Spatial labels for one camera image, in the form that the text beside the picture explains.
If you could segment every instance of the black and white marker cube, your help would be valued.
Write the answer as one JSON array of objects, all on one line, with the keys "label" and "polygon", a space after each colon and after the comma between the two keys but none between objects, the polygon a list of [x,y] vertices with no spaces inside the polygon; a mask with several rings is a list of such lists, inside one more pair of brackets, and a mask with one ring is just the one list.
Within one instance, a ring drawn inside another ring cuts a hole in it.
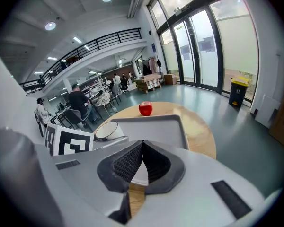
[{"label": "black and white marker cube", "polygon": [[51,156],[74,154],[93,150],[94,134],[68,129],[60,125],[47,125],[44,144]]}]

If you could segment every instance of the yellow trash bin lid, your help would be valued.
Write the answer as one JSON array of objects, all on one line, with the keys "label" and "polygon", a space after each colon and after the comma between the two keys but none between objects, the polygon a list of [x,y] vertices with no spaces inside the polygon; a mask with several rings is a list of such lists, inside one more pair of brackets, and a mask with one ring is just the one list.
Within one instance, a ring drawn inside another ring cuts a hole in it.
[{"label": "yellow trash bin lid", "polygon": [[244,87],[248,87],[248,82],[245,79],[239,79],[239,78],[232,78],[231,79],[232,83],[244,86]]}]

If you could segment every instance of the door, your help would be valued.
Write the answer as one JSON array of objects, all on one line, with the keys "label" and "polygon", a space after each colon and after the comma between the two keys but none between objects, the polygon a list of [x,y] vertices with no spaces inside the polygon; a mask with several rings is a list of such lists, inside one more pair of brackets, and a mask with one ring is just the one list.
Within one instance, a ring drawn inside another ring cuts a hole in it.
[{"label": "door", "polygon": [[210,19],[205,11],[184,17],[173,26],[180,48],[185,84],[218,90],[218,56]]}]

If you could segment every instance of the jeans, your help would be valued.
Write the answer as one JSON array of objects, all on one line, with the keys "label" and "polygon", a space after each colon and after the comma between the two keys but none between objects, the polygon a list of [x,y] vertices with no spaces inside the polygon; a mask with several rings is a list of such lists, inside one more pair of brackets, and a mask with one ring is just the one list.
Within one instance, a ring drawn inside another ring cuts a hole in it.
[{"label": "jeans", "polygon": [[96,112],[95,112],[93,105],[88,104],[86,109],[87,109],[87,112],[82,116],[82,119],[85,119],[86,116],[90,113],[89,118],[95,121],[97,117],[96,117]]}]

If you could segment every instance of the white cup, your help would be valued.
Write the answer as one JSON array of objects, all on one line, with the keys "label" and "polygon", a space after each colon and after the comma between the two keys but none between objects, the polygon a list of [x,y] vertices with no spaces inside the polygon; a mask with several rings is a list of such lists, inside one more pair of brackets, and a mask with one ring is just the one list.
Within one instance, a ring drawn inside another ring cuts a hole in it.
[{"label": "white cup", "polygon": [[96,137],[98,139],[113,140],[122,136],[124,136],[124,133],[115,121],[103,124],[96,132]]}]

